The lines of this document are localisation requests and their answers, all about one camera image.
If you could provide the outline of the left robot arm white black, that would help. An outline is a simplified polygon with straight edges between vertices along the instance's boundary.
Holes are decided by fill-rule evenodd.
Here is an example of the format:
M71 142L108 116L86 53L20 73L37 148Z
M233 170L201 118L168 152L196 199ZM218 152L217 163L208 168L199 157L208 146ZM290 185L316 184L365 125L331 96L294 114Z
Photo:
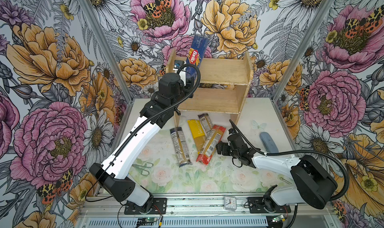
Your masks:
M128 136L102 163L94 163L90 173L97 184L118 202L134 204L141 213L153 206L153 195L129 178L129 171L147 143L163 128L181 103L193 96L201 81L196 65L184 64L176 73L163 75L159 90L147 102Z

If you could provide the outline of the red spaghetti bag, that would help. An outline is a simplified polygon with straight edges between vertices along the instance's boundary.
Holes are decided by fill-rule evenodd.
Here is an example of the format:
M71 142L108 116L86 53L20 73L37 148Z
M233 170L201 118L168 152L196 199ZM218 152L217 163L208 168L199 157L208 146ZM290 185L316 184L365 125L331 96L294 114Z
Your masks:
M221 141L225 127L214 125L211 131L208 133L208 137L203 144L203 150L198 154L197 162L204 165L208 165L212 159L212 156L216 150L216 145Z

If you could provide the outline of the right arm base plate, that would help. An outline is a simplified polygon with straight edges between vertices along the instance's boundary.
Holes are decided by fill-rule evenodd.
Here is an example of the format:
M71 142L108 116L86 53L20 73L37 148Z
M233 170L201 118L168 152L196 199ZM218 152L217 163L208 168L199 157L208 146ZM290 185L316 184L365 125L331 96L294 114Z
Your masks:
M248 197L247 206L251 214L289 214L292 212L290 206L279 206L273 200L263 197Z

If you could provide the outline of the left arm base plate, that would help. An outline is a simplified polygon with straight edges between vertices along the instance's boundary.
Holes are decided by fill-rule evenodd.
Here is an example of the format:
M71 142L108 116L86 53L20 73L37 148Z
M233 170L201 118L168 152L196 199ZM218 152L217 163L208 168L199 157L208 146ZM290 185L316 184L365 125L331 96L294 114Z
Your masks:
M153 198L151 204L146 203L140 207L132 202L127 201L125 205L125 215L164 215L167 210L167 198Z

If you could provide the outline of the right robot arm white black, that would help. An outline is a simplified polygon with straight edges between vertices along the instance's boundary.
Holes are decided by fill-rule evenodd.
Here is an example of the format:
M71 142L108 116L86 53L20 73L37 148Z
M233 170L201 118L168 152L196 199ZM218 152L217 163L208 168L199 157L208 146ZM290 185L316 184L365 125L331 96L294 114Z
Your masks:
M254 203L266 212L273 213L278 207L291 204L307 204L321 210L337 189L336 181L312 156L298 158L276 153L257 156L257 150L249 148L238 133L231 134L227 143L219 142L216 148L219 155L238 159L244 166L271 171L293 180L288 187L271 186Z

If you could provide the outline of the blue Barilla spaghetti box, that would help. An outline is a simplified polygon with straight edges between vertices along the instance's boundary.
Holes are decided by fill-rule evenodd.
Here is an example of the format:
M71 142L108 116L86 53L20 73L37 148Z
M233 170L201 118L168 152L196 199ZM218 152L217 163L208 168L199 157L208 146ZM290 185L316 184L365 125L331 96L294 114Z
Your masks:
M205 37L195 35L191 47L188 51L186 64L187 67L185 68L186 72L186 81L191 82L192 78L197 78L197 72L194 68L190 66L190 64L200 67L200 64L205 56L207 47L209 45L209 40Z

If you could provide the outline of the grey white spaghetti bag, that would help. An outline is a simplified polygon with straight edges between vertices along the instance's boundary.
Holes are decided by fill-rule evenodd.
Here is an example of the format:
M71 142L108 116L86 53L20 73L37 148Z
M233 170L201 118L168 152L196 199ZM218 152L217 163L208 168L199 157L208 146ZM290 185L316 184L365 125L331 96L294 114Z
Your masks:
M187 142L181 127L170 129L171 139L175 148L175 153L179 163L179 167L192 165Z

